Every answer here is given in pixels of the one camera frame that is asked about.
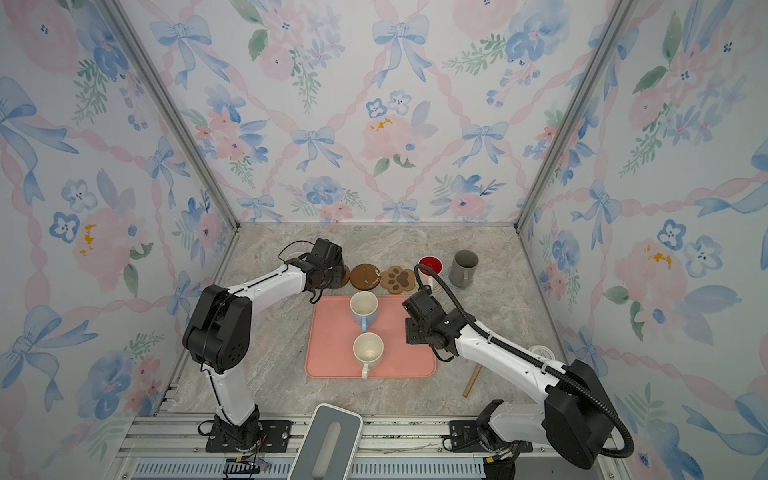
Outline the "plain wooden round coaster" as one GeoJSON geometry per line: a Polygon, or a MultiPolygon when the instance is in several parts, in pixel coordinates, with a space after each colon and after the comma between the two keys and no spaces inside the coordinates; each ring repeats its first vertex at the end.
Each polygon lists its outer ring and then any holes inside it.
{"type": "Polygon", "coordinates": [[[342,281],[341,281],[341,287],[344,287],[344,286],[346,286],[349,283],[350,275],[351,275],[350,268],[348,266],[344,265],[342,281]]]}

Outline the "pink mug red inside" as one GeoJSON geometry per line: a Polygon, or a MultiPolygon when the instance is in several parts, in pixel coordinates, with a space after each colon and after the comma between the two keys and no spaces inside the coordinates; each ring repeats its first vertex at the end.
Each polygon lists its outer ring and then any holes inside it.
{"type": "MultiPolygon", "coordinates": [[[[441,262],[441,260],[439,258],[434,257],[434,256],[422,257],[419,260],[419,264],[424,266],[425,268],[433,271],[436,275],[440,275],[442,273],[442,270],[443,270],[443,263],[441,262]]],[[[430,275],[427,272],[421,270],[420,271],[420,278],[422,279],[422,283],[424,285],[429,286],[430,289],[433,292],[436,292],[436,291],[439,290],[440,285],[437,283],[437,281],[435,280],[435,278],[432,275],[430,275]]]]}

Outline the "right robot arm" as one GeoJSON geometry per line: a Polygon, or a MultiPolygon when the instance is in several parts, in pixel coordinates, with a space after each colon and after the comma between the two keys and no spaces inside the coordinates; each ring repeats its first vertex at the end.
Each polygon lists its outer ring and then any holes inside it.
{"type": "Polygon", "coordinates": [[[535,401],[524,412],[496,399],[476,418],[479,442],[491,452],[490,462],[516,458],[525,442],[546,443],[582,469],[591,468],[598,456],[624,459],[634,453],[628,427],[585,362],[566,365],[537,355],[497,335],[460,305],[445,311],[427,287],[403,307],[408,344],[473,361],[535,401]]]}

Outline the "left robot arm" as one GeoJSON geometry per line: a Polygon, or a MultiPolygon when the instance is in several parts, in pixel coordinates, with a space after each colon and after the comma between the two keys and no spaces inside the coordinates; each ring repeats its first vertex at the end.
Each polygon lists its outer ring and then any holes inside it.
{"type": "Polygon", "coordinates": [[[182,345],[212,387],[217,410],[210,434],[225,447],[252,452],[264,437],[242,366],[253,315],[303,292],[312,293],[316,303],[324,291],[342,286],[343,275],[341,247],[318,239],[310,252],[285,260],[270,273],[230,287],[210,285],[202,291],[182,345]]]}

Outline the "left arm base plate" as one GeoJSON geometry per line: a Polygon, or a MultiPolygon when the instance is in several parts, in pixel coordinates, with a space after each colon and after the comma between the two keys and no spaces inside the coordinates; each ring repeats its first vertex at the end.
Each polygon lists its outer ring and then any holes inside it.
{"type": "Polygon", "coordinates": [[[291,436],[288,420],[259,420],[235,427],[215,417],[207,438],[207,453],[285,453],[291,436]]]}

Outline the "cream white mug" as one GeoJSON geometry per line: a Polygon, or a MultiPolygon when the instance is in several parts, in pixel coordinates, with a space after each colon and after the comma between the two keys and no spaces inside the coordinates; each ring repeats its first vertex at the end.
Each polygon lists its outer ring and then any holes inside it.
{"type": "Polygon", "coordinates": [[[383,359],[384,342],[375,333],[362,333],[353,342],[353,354],[361,366],[361,378],[367,380],[383,359]]]}

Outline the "grey mug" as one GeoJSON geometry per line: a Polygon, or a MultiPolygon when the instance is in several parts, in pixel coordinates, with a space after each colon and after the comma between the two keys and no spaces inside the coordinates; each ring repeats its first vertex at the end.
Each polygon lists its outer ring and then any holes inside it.
{"type": "Polygon", "coordinates": [[[471,250],[459,250],[455,253],[448,274],[450,283],[459,289],[469,288],[479,264],[478,255],[471,250]]]}

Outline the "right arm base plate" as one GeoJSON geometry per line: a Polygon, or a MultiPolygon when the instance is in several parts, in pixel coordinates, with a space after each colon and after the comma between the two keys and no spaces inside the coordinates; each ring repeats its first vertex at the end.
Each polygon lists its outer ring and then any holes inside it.
{"type": "Polygon", "coordinates": [[[510,456],[516,444],[520,453],[532,453],[533,445],[526,441],[505,441],[486,425],[475,420],[452,420],[442,448],[452,453],[480,453],[487,456],[510,456]]]}

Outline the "light blue mug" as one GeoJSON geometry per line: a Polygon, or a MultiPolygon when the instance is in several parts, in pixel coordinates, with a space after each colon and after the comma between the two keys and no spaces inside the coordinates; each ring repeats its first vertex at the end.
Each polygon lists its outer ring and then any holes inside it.
{"type": "Polygon", "coordinates": [[[370,291],[360,291],[351,297],[350,310],[363,333],[368,332],[377,321],[378,307],[378,297],[370,291]]]}

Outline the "dark brown round coaster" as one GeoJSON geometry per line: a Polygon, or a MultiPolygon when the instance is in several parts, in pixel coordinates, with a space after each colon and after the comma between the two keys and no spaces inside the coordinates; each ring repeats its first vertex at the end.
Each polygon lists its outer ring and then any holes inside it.
{"type": "Polygon", "coordinates": [[[350,272],[350,283],[359,291],[370,291],[381,282],[381,272],[373,264],[364,263],[355,266],[350,272]]]}

